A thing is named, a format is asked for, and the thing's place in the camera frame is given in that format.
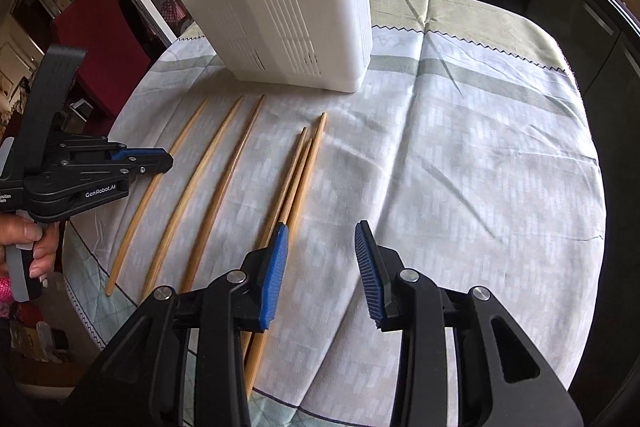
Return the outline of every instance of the ventilation slot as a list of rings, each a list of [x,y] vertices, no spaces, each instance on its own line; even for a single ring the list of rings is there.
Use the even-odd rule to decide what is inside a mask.
[[[264,0],[289,57],[293,73],[320,76],[314,51],[298,0]]]
[[[249,42],[233,6],[225,2],[210,14],[216,25],[218,38],[225,41],[227,49],[233,55],[229,67],[241,71],[264,71],[262,61]]]
[[[369,0],[356,0],[356,10],[360,21],[360,45],[362,46],[362,65],[364,65],[369,62],[369,52],[373,45]]]

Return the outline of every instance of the wooden chopstick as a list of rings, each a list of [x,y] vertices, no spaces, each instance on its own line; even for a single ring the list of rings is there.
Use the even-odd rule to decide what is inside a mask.
[[[298,193],[298,188],[300,187],[300,179],[302,178],[302,172],[305,169],[306,160],[307,158],[309,158],[309,151],[311,150],[312,143],[313,140],[309,140],[305,145],[305,150],[303,151],[300,161],[296,166],[296,174],[291,181],[289,192],[287,193],[287,199],[285,200],[282,209],[280,210],[280,215],[278,216],[278,221],[281,223],[287,223],[287,226],[289,223],[291,208],[293,207],[293,201],[296,199],[296,194]]]
[[[267,222],[264,224],[264,229],[262,230],[262,237],[258,242],[257,248],[266,248],[269,246],[269,241],[271,240],[271,234],[273,233],[273,229],[276,227],[276,223],[281,221],[278,219],[278,216],[281,214],[281,209],[283,204],[285,203],[285,198],[287,197],[287,193],[290,191],[291,181],[294,179],[294,174],[298,171],[297,167],[300,163],[300,156],[303,153],[303,147],[305,147],[306,135],[308,134],[308,128],[303,128],[300,133],[300,137],[298,138],[298,143],[296,145],[296,150],[293,153],[293,158],[291,159],[291,163],[289,165],[289,169],[287,169],[287,174],[284,177],[284,181],[282,182],[282,186],[280,187],[280,191],[278,193],[278,197],[276,198],[274,205],[271,207],[269,212],[269,218]],[[249,348],[249,343],[251,342],[252,337],[251,331],[240,331],[240,341],[242,346],[242,355],[246,355],[246,351]]]
[[[200,104],[200,107],[197,108],[196,112],[193,113],[193,116],[187,122],[187,125],[184,126],[184,129],[178,134],[178,137],[175,139],[174,144],[169,149],[169,154],[171,156],[175,156],[175,154],[180,150],[184,140],[187,138],[191,127],[195,124],[196,120],[200,116],[201,112],[203,112],[204,108],[207,107],[207,103],[209,100],[205,100]],[[124,263],[124,258],[127,255],[127,251],[131,245],[131,241],[133,240],[133,236],[136,234],[136,230],[138,229],[138,225],[140,224],[140,220],[142,216],[145,214],[146,208],[149,205],[149,201],[151,201],[151,197],[154,195],[156,188],[160,184],[160,180],[162,178],[162,174],[156,174],[152,179],[149,186],[146,188],[142,199],[140,200],[140,204],[136,209],[136,213],[133,214],[133,218],[127,227],[127,231],[124,234],[124,238],[122,239],[122,243],[118,248],[118,253],[116,254],[116,259],[113,261],[113,266],[111,267],[111,273],[109,275],[109,280],[104,288],[104,292],[111,296],[113,294],[113,290],[116,287],[116,282],[118,281],[118,275],[120,275],[120,270],[122,269],[122,264]]]
[[[300,184],[298,185],[297,190],[294,192],[295,195],[293,197],[292,207],[286,220],[286,224],[289,227],[289,253],[291,252],[290,246],[293,244],[296,232],[298,231],[302,205],[311,183],[311,175],[313,174],[314,166],[316,164],[316,158],[318,158],[318,150],[320,149],[325,123],[326,113],[324,112],[320,117],[318,129],[316,129],[316,134],[308,152],[308,157],[306,158],[306,161],[301,162],[304,165],[302,177],[300,178]],[[251,391],[254,388],[255,378],[258,375],[258,369],[262,362],[267,333],[268,331],[265,331],[264,333],[254,333],[249,349],[247,350],[246,360],[244,363],[244,390],[247,397],[251,394]]]
[[[254,128],[255,120],[258,118],[258,114],[260,113],[260,109],[262,108],[263,103],[264,95],[262,95],[260,97],[260,100],[258,100],[258,103],[256,104],[254,109],[254,113],[251,115],[251,119],[244,128],[244,134],[242,134],[240,141],[236,144],[236,149],[234,150],[233,156],[226,164],[225,172],[222,174],[222,178],[220,178],[218,186],[216,187],[216,190],[211,197],[209,207],[207,208],[207,213],[205,214],[204,219],[202,220],[202,223],[200,225],[200,230],[198,231],[196,244],[193,247],[193,250],[191,250],[189,262],[187,263],[187,269],[184,272],[184,276],[182,277],[180,293],[191,291],[193,281],[196,278],[196,272],[198,271],[198,266],[200,265],[202,255],[204,254],[204,249],[207,246],[207,241],[209,240],[209,235],[211,234],[211,229],[213,228],[213,223],[215,223],[216,218],[218,217],[220,206],[222,206],[222,200],[225,198],[226,190],[229,188],[229,183],[231,182],[231,178],[233,177],[234,172],[236,171],[236,167],[238,166],[240,155],[242,154],[249,135]]]
[[[300,180],[300,187],[296,192],[296,197],[293,200],[293,207],[287,219],[287,226],[289,227],[289,244],[292,245],[298,233],[298,222],[302,215],[302,205],[305,203],[306,192],[311,184],[311,176],[313,175],[314,166],[316,165],[316,158],[318,158],[318,151],[322,142],[322,134],[324,134],[324,126],[326,124],[326,113],[322,113],[320,122],[318,123],[318,129],[314,136],[314,142],[311,145],[309,151],[309,157],[305,163],[305,169],[302,172],[302,179]]]
[[[297,172],[297,167],[298,167],[298,164],[300,163],[300,156],[302,155],[303,149],[305,148],[305,140],[306,140],[306,135],[308,134],[308,131],[309,131],[308,128],[305,127],[300,133],[300,137],[298,138],[298,143],[296,145],[296,151],[294,152],[293,158],[289,165],[289,169],[287,170],[287,174],[284,178],[284,182],[282,183],[282,187],[280,188],[278,199],[276,200],[275,204],[271,207],[270,216],[269,216],[269,219],[267,220],[267,223],[264,226],[262,237],[260,238],[260,243],[258,243],[258,248],[266,248],[269,246],[269,241],[271,240],[271,234],[273,233],[273,229],[276,227],[276,223],[278,221],[282,221],[282,219],[278,219],[278,218],[280,216],[282,206],[285,203],[285,198],[287,197],[287,193],[290,191],[291,181],[294,179],[294,175]]]
[[[145,285],[143,286],[142,296],[140,298],[141,302],[146,298],[146,296],[149,295],[149,293],[153,291],[153,289],[156,286],[156,280],[158,279],[160,268],[162,266],[162,263],[164,262],[166,253],[169,250],[171,241],[174,238],[175,230],[178,227],[178,223],[180,223],[180,218],[182,217],[182,214],[184,214],[184,211],[187,208],[187,203],[189,203],[189,201],[191,200],[193,191],[198,185],[198,181],[200,181],[200,178],[204,174],[207,168],[207,165],[209,164],[209,161],[213,156],[213,153],[215,152],[215,150],[217,149],[220,143],[220,140],[222,140],[222,137],[225,134],[226,129],[229,127],[231,120],[233,120],[234,115],[238,111],[238,108],[240,107],[242,99],[244,99],[244,96],[241,96],[240,98],[238,98],[238,100],[236,100],[236,103],[234,103],[231,110],[229,110],[229,112],[227,113],[225,120],[223,120],[222,124],[220,124],[220,127],[218,128],[213,138],[211,139],[211,142],[209,143],[209,147],[207,147],[207,150],[202,156],[200,162],[198,163],[198,166],[196,167],[193,175],[191,176],[191,179],[189,180],[188,185],[182,192],[180,201],[178,201],[178,205],[175,207],[174,213],[172,214],[171,219],[169,220],[169,224],[164,230],[164,234],[162,235],[162,239],[160,240],[160,244],[158,245],[156,254],[154,255],[153,261],[151,261],[151,266],[149,267],[149,271],[146,274]]]

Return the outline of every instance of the zigzag stitched edge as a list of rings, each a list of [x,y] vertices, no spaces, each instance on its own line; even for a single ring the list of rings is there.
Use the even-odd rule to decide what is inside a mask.
[[[498,52],[498,53],[503,53],[505,55],[509,55],[511,57],[515,57],[515,58],[519,58],[520,60],[524,60],[525,62],[528,62],[529,64],[533,64],[534,66],[537,66],[539,68],[542,68],[543,70],[547,70],[547,71],[555,71],[556,73],[564,73],[567,74],[565,70],[563,70],[562,68],[552,68],[550,66],[545,66],[544,64],[539,64],[538,62],[534,62],[533,60],[530,60],[530,58],[527,57],[521,57],[520,55],[517,55],[515,53],[511,53],[511,52],[507,52],[505,50],[501,50],[498,48],[494,48],[492,46],[489,46],[488,44],[482,44],[482,42],[475,42],[475,41],[470,41],[468,39],[456,36],[456,35],[451,35],[450,33],[447,32],[441,32],[439,30],[427,30],[427,31],[420,31],[420,30],[416,30],[414,28],[398,28],[397,26],[380,26],[378,24],[374,24],[372,26],[373,28],[380,28],[380,29],[385,29],[385,30],[404,30],[406,32],[415,32],[415,33],[422,33],[423,35],[426,35],[427,33],[437,33],[438,35],[446,35],[447,37],[451,37],[452,39],[456,39],[458,41],[463,41],[463,42],[468,42],[468,44],[474,44],[476,46],[480,46],[486,50],[491,50],[494,52]]]
[[[178,37],[179,41],[196,41],[198,39],[203,39],[204,35],[198,35],[197,37]]]
[[[89,318],[84,314],[84,310],[82,309],[82,306],[78,301],[78,298],[76,298],[76,294],[71,288],[69,281],[66,280],[66,277],[64,278],[64,280],[65,280],[66,295],[69,297],[69,300],[71,301],[72,306],[76,309],[76,314],[78,314],[78,317],[80,318],[80,320],[82,320],[82,325],[84,326],[84,329],[86,330],[87,333],[89,333],[89,335],[91,335],[92,339],[96,344],[98,344],[100,349],[104,349],[106,344],[104,343],[100,335],[98,335],[98,332],[95,331],[94,325],[91,324],[91,321],[89,320]]]

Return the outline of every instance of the round table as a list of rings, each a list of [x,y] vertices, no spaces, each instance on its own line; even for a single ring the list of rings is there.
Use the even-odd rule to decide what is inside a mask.
[[[255,248],[298,133],[327,111],[250,400],[254,425],[388,425],[399,333],[376,331],[368,317],[353,252],[361,219],[380,245],[439,286],[491,289],[565,386],[587,340],[604,249],[604,194],[582,100],[555,41],[524,18],[471,0],[370,3],[371,63],[354,94],[238,82],[192,26],[143,78],[110,135],[130,147],[168,150],[209,99],[156,190],[113,296],[105,296],[104,283],[149,179],[139,178],[129,198],[76,216],[66,232],[68,292],[103,346],[139,302],[162,232],[238,96],[245,100],[188,204],[158,284],[179,286],[259,95],[267,94],[265,105],[195,288],[238,267]],[[190,353],[187,425],[194,363]],[[452,371],[450,381],[454,386]],[[450,402],[449,423],[456,425],[454,393]]]

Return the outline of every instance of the human hand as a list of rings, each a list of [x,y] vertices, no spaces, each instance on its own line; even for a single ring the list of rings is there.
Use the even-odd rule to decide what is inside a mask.
[[[9,276],[4,258],[4,245],[22,245],[33,242],[33,262],[29,275],[44,279],[53,272],[58,249],[58,223],[50,223],[42,232],[29,219],[14,214],[0,214],[0,279]]]

